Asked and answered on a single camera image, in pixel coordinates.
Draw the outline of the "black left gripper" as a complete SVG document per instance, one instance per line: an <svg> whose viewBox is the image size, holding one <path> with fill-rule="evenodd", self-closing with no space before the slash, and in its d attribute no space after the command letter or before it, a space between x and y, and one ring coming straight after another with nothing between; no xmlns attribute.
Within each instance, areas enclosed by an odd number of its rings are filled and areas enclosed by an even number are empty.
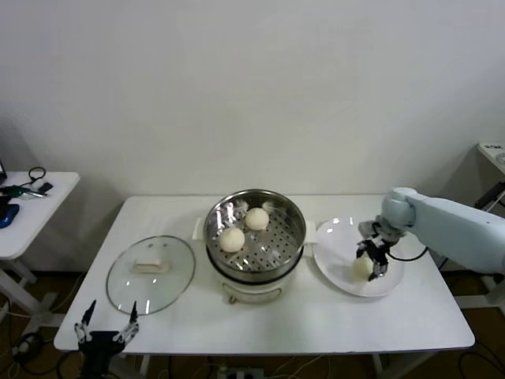
<svg viewBox="0 0 505 379"><path fill-rule="evenodd" d="M125 343L129 343L139 332L137 302L133 303L129 323L121 331L90 332L88 326L95 305L96 300L93 300L81 321L74 325L79 352L84 356L79 378L105 378L111 359L122 353Z"/></svg>

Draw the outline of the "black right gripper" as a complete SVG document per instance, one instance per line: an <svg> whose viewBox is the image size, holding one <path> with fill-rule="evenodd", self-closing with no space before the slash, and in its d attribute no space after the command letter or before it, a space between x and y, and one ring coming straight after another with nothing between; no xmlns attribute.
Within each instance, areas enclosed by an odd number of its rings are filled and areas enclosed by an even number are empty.
<svg viewBox="0 0 505 379"><path fill-rule="evenodd" d="M372 271L368 276L369 282L386 275L388 269L387 255L390 253L390 248L391 243L380 236L362 240L357 244L356 258L359 259L368 254L374 261L372 263Z"/></svg>

